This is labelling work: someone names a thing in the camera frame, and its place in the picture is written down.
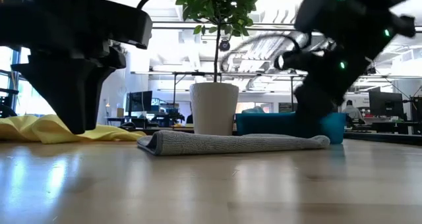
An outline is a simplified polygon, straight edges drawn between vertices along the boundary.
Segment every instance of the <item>yellow cloth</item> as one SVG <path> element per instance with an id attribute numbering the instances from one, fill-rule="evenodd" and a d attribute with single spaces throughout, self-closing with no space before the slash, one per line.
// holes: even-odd
<path id="1" fill-rule="evenodd" d="M 33 115 L 0 119 L 0 140 L 57 144 L 85 141 L 136 141 L 143 132 L 127 132 L 114 126 L 97 125 L 96 129 L 74 135 L 57 115 L 37 118 Z"/>

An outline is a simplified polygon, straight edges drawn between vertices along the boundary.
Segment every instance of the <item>gray towel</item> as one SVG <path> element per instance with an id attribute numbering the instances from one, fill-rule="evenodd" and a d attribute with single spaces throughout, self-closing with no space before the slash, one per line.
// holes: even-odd
<path id="1" fill-rule="evenodd" d="M 161 130 L 138 139 L 138 147 L 152 155 L 232 154 L 328 148 L 326 136 L 296 138 L 275 134 L 214 136 Z"/>

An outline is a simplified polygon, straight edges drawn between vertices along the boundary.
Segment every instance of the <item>plant leaf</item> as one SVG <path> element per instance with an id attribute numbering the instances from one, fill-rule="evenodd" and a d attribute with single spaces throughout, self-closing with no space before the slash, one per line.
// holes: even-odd
<path id="1" fill-rule="evenodd" d="M 206 4 L 206 12 L 210 15 L 210 17 L 214 17 L 214 7 L 212 6 L 212 1 L 209 1 Z"/>
<path id="2" fill-rule="evenodd" d="M 241 34 L 240 34 L 240 31 L 234 30 L 234 31 L 231 33 L 231 35 L 232 35 L 232 36 L 239 37 Z"/>
<path id="3" fill-rule="evenodd" d="M 193 15 L 197 15 L 201 12 L 201 10 L 203 10 L 203 5 L 201 3 L 201 0 L 195 0 L 193 1 L 191 4 L 189 4 L 189 6 L 191 6 L 191 13 Z"/>
<path id="4" fill-rule="evenodd" d="M 185 4 L 184 0 L 176 0 L 176 5 L 183 5 Z"/>
<path id="5" fill-rule="evenodd" d="M 208 32 L 210 32 L 210 33 L 214 33 L 216 31 L 217 31 L 217 28 L 215 26 L 210 27 L 210 29 L 208 30 Z"/>
<path id="6" fill-rule="evenodd" d="M 240 26 L 239 24 L 232 24 L 233 29 L 237 30 L 238 32 L 242 32 L 242 26 Z"/>
<path id="7" fill-rule="evenodd" d="M 231 31 L 233 30 L 233 28 L 230 26 L 230 25 L 227 25 L 225 28 L 224 28 L 224 33 L 225 34 L 231 34 Z"/>
<path id="8" fill-rule="evenodd" d="M 199 32 L 201 31 L 201 29 L 202 29 L 202 26 L 201 25 L 196 26 L 195 29 L 193 30 L 193 34 L 199 34 Z"/>
<path id="9" fill-rule="evenodd" d="M 248 30 L 246 30 L 245 28 L 244 28 L 244 29 L 242 29 L 242 34 L 243 34 L 244 36 L 249 36 Z"/>
<path id="10" fill-rule="evenodd" d="M 184 9 L 183 9 L 183 20 L 186 21 L 189 17 L 189 14 L 191 13 L 191 6 L 187 5 Z"/>
<path id="11" fill-rule="evenodd" d="M 253 26 L 253 20 L 248 18 L 248 21 L 246 22 L 246 26 Z"/>

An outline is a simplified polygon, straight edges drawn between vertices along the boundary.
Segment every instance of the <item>folded towel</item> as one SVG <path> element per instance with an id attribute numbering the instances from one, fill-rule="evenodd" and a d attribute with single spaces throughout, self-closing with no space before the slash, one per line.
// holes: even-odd
<path id="1" fill-rule="evenodd" d="M 153 155 L 232 154 L 328 148 L 326 136 L 296 138 L 276 134 L 214 136 L 162 130 L 138 139 L 138 147 Z"/>
<path id="2" fill-rule="evenodd" d="M 74 135 L 57 115 L 37 118 L 33 115 L 0 119 L 0 140 L 57 144 L 85 141 L 136 141 L 143 132 L 127 132 L 115 126 L 97 125 L 96 129 Z"/>

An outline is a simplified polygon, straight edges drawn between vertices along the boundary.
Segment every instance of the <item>white flower pot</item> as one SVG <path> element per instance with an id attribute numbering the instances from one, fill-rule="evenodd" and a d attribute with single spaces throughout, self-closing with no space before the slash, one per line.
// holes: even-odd
<path id="1" fill-rule="evenodd" d="M 232 84 L 205 82 L 191 85 L 195 134 L 231 136 L 239 88 Z"/>

